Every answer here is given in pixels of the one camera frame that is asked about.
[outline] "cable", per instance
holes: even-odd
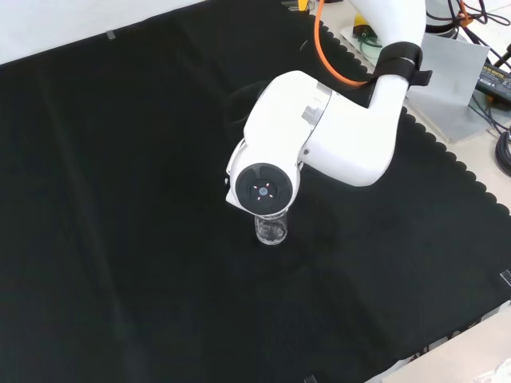
[[[323,49],[321,48],[321,43],[319,41],[319,22],[321,21],[321,13],[323,11],[323,6],[325,5],[325,0],[319,0],[319,7],[318,12],[316,14],[316,19],[314,21],[314,43],[316,45],[316,50],[318,51],[319,58],[323,65],[328,69],[328,72],[331,73],[332,76],[337,78],[339,81],[341,81],[344,84],[351,85],[351,86],[361,86],[367,83],[367,81],[354,81],[350,80],[349,78],[344,77],[342,74],[337,73],[337,71],[334,69],[332,65],[328,62],[327,58],[325,57],[325,54],[323,53]]]
[[[369,37],[362,37],[362,43],[365,44],[365,45],[368,45],[368,46],[372,46],[374,48],[382,48],[381,45],[379,45],[377,42],[374,42],[374,38],[369,38]]]
[[[368,45],[366,43],[366,40],[364,38],[360,38],[358,40],[358,42],[360,43],[360,46],[359,46],[359,50],[360,50],[360,53],[363,54],[364,56],[368,57],[368,58],[378,58],[378,57],[374,57],[374,56],[370,56],[369,54],[367,54],[367,52],[364,52],[364,45],[367,45],[367,46],[372,46],[372,45]],[[374,46],[375,48],[381,48],[380,45],[375,45]]]
[[[440,22],[451,22],[450,24],[446,24],[444,26],[426,26],[426,32],[433,33],[433,34],[443,34],[446,32],[449,32],[451,30],[454,30],[454,35],[451,37],[453,40],[456,40],[458,38],[459,32],[460,32],[460,26],[467,26],[471,23],[471,19],[469,18],[468,13],[465,9],[465,3],[462,0],[456,0],[458,2],[458,5],[460,6],[460,9],[462,11],[463,18],[460,17],[460,14],[457,16],[454,13],[454,8],[451,0],[449,0],[449,11],[451,14],[450,18],[440,18],[438,16],[434,16],[430,14],[428,11],[426,11],[426,16],[437,20]]]
[[[479,101],[477,101],[476,97],[472,95],[472,100],[476,103],[477,107],[484,114],[480,114],[472,105],[469,107],[477,113],[479,116],[484,118],[486,122],[488,122],[492,128],[494,128],[499,133],[499,138],[497,140],[497,144],[495,145],[495,160],[499,168],[509,177],[511,177],[511,152],[509,151],[509,142],[511,142],[511,135],[509,133],[509,128],[506,128],[504,125],[499,124],[493,119],[491,105],[488,107],[488,113],[481,107]]]
[[[470,10],[475,10],[476,12],[479,12],[479,14],[469,14],[470,17],[473,20],[477,20],[481,24],[486,24],[488,20],[492,20],[496,22],[497,24],[500,24],[502,26],[511,26],[511,21],[508,18],[505,18],[504,16],[498,15],[498,14],[489,14],[486,12],[485,8],[485,2],[483,0],[479,0],[479,4],[481,5],[481,9],[474,8],[472,6],[468,6],[465,4],[465,7]]]
[[[496,67],[500,67],[505,61],[508,61],[511,58],[511,44],[509,44],[505,50],[506,52],[502,55],[502,59],[495,61],[495,64],[493,64]]]
[[[486,44],[479,36],[477,36],[474,32],[472,32],[471,30],[469,30],[466,26],[463,26],[462,27],[463,30],[465,31],[465,33],[467,34],[467,36],[469,36],[470,40],[473,41],[473,38],[477,39],[479,41],[479,43],[481,43],[482,45],[484,46],[487,46],[489,48],[489,50],[491,51],[491,53],[493,53],[495,56],[497,56],[497,58],[502,61],[503,64],[507,65],[509,67],[509,69],[511,69],[511,64],[509,64],[500,54],[498,54],[495,49],[493,49],[491,46],[489,46],[488,44]]]
[[[511,26],[511,21],[508,18],[505,18],[504,16],[500,16],[498,14],[489,14],[489,13],[487,13],[486,12],[486,8],[485,8],[485,3],[484,3],[483,0],[479,0],[479,4],[481,5],[481,9],[480,10],[477,9],[477,8],[474,8],[472,6],[466,5],[461,0],[456,0],[456,1],[457,1],[458,5],[460,7],[461,12],[465,15],[465,18],[459,18],[459,17],[453,18],[454,9],[452,8],[452,4],[450,6],[450,10],[452,9],[451,17],[450,18],[440,18],[438,16],[434,16],[434,15],[430,14],[427,11],[426,11],[426,15],[429,18],[431,18],[433,20],[440,21],[440,22],[448,22],[448,21],[453,20],[453,24],[451,25],[451,27],[455,26],[457,23],[459,23],[461,21],[465,21],[465,25],[464,26],[467,26],[469,24],[469,20],[477,20],[481,24],[487,24],[488,20],[492,20],[492,21],[494,21],[497,24],[500,24],[502,26]],[[466,8],[468,8],[470,10],[475,10],[478,13],[477,14],[470,14],[469,12],[466,11]]]

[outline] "black cloth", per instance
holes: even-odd
[[[302,170],[283,244],[225,203],[230,93],[367,103],[312,22],[206,2],[0,68],[0,381],[361,382],[508,298],[509,211],[405,113],[374,186]]]

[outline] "black band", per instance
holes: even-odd
[[[411,42],[395,42],[382,49],[371,81],[384,74],[396,74],[405,78],[410,86],[426,86],[431,71],[421,71],[422,49]]]

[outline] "clear plastic cup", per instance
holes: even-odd
[[[255,235],[265,245],[278,245],[287,235],[287,212],[272,217],[255,216]]]

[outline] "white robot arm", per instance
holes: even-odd
[[[420,46],[424,0],[351,0],[382,46]],[[285,212],[299,189],[302,162],[336,180],[367,186],[394,154],[408,80],[382,75],[363,108],[302,72],[277,77],[255,104],[227,167],[227,201],[261,217]]]

